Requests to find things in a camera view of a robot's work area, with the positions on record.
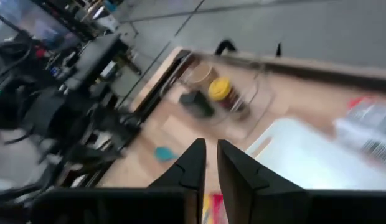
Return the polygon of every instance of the yellow jar lid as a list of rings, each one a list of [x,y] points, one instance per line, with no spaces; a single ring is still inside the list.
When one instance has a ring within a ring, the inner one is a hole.
[[[228,78],[216,78],[208,89],[208,95],[213,100],[222,100],[230,93],[231,89],[232,85]]]

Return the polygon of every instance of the wooden table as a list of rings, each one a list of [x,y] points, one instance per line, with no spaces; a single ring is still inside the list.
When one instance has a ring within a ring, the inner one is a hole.
[[[180,51],[181,48],[176,48],[171,52],[133,101],[133,109],[137,108],[147,96]],[[273,65],[288,65],[293,68],[309,67],[314,71],[327,70],[386,79],[386,70],[375,68],[355,68],[283,58],[262,58],[261,60]],[[236,75],[247,72],[224,65],[215,65],[215,67],[220,73]],[[332,138],[334,135],[332,122],[346,114],[350,100],[366,95],[378,95],[381,100],[386,100],[386,95],[376,91],[305,80],[281,73],[268,75],[267,83],[274,94],[273,101],[246,138],[238,138],[233,135],[233,132],[226,134],[224,130],[214,130],[191,117],[177,104],[177,99],[183,89],[178,86],[173,87],[145,122],[141,134],[125,150],[126,157],[114,163],[106,176],[102,178],[100,186],[145,187],[163,174],[174,162],[159,162],[154,155],[155,148],[166,146],[176,154],[181,155],[196,138],[203,137],[207,142],[205,191],[218,192],[220,190],[216,160],[216,142],[218,139],[227,139],[240,149],[245,150],[275,119],[285,116],[303,120]],[[233,123],[230,123],[229,126],[230,129],[233,129]]]

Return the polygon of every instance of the blue plastic piece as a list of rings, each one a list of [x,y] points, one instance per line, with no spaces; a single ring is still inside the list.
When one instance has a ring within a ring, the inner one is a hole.
[[[177,159],[178,156],[174,154],[168,147],[157,147],[155,152],[156,158],[161,161],[170,161],[172,159]]]

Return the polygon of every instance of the computer equipment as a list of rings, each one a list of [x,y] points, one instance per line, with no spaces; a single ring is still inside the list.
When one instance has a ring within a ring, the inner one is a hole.
[[[77,35],[31,0],[0,0],[0,16],[30,33],[52,51],[74,47],[81,42]]]

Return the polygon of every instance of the wooden tabletop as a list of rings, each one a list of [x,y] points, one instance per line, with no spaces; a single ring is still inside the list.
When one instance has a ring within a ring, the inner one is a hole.
[[[136,109],[158,80],[171,66],[181,48],[176,48],[154,76],[148,81],[140,94],[133,101]],[[361,75],[386,76],[385,70],[361,70],[352,67],[337,66],[325,63],[305,63],[302,60],[273,59],[277,63],[290,63],[291,66],[313,66],[314,69],[336,69],[347,73]],[[229,65],[214,63],[214,68],[225,76],[239,75],[239,80],[233,84],[242,85],[252,78],[251,71]],[[144,123],[141,134],[125,150],[125,158],[120,159],[102,178],[100,186],[104,187],[146,187],[167,170],[174,161],[160,162],[155,157],[155,149],[159,146],[170,148],[175,154],[181,155],[196,138],[205,138],[207,143],[206,192],[219,192],[217,174],[216,142],[226,139],[245,150],[258,138],[274,120],[282,117],[294,117],[307,122],[333,138],[332,122],[343,117],[348,110],[350,100],[366,95],[377,95],[386,100],[386,95],[374,91],[341,85],[332,85],[312,80],[303,80],[279,73],[260,74],[271,91],[272,101],[259,122],[247,131],[238,121],[228,121],[222,128],[209,125],[205,121],[193,118],[177,103],[179,95],[185,91],[181,85],[171,88],[168,94],[156,107],[149,119]],[[252,116],[257,116],[261,97],[257,98],[251,107]]]

